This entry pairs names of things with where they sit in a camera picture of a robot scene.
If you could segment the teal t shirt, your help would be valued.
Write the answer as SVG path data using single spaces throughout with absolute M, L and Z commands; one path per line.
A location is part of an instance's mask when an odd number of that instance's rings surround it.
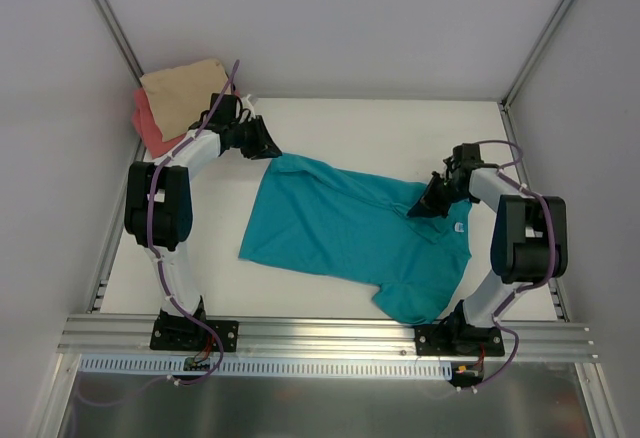
M 471 259 L 471 204 L 454 204 L 446 217 L 409 217 L 425 189 L 284 154 L 263 175 L 239 257 L 372 285 L 373 303 L 391 319 L 431 323 Z

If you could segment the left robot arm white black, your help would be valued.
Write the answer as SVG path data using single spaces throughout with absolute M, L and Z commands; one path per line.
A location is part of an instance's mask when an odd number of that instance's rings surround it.
M 150 342 L 153 350 L 201 351 L 214 341 L 187 251 L 194 221 L 191 181 L 230 149 L 249 160 L 281 155 L 252 96 L 214 93 L 210 108 L 175 146 L 129 167 L 125 231 L 150 258 L 163 297 Z

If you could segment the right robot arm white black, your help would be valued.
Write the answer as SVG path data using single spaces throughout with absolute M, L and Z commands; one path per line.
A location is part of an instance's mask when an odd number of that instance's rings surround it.
M 478 288 L 459 301 L 441 322 L 414 329 L 420 356 L 501 357 L 500 320 L 524 296 L 568 265 L 565 201 L 542 196 L 509 178 L 504 166 L 481 157 L 481 145 L 463 143 L 433 173 L 424 193 L 408 211 L 410 218 L 445 218 L 453 205 L 484 203 L 495 214 L 491 269 Z

